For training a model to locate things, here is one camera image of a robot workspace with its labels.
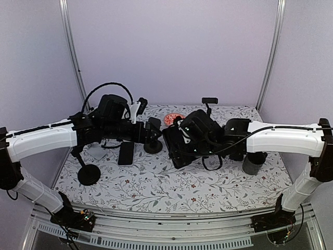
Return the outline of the small round base phone stand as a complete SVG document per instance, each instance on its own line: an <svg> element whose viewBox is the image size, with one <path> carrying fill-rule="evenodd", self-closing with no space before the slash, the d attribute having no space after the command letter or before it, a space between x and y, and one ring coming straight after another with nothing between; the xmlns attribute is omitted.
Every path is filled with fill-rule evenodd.
<svg viewBox="0 0 333 250"><path fill-rule="evenodd" d="M149 135L158 135L159 137L162 135L162 132L160 130L161 127L161 120L158 118L150 117L148 119L148 122L151 122L156 126L156 131L155 133L147 133L147 136ZM156 154L159 153L162 150L162 142L157 140L153 143L150 144L144 144L144 151L149 153L149 154Z"/></svg>

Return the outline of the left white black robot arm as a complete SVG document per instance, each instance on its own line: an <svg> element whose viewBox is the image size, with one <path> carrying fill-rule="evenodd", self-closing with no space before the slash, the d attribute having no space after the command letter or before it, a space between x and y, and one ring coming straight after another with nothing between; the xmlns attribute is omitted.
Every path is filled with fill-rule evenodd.
<svg viewBox="0 0 333 250"><path fill-rule="evenodd" d="M101 172L93 164L85 164L80 153L84 146L100 143L103 139L150 144L161 136L161 121L150 118L137 121L146 108L147 100L140 98L129 105L114 94L102 96L98 106L89 114L82 111L54 124L8 132L1 128L1 189L22 194L31 202L43 206L52 223L63 227L92 232L96 217L87 209L75 212L71 202L61 191L54 191L31 176L21 160L58 148L71 148L81 168L78 181L84 186L98 182Z"/></svg>

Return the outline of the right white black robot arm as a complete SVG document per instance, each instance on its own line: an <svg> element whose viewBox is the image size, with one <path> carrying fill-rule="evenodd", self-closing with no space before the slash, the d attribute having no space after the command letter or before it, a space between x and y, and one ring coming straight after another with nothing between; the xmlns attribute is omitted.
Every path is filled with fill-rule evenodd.
<svg viewBox="0 0 333 250"><path fill-rule="evenodd" d="M209 113L196 110L176 118L162 132L175 168L210 156L240 161L266 152L306 155L309 160L295 183L278 197L275 210L252 217L255 232L294 224L295 212L315 189L332 181L332 127L327 119L307 125L271 124L233 118L223 126Z"/></svg>

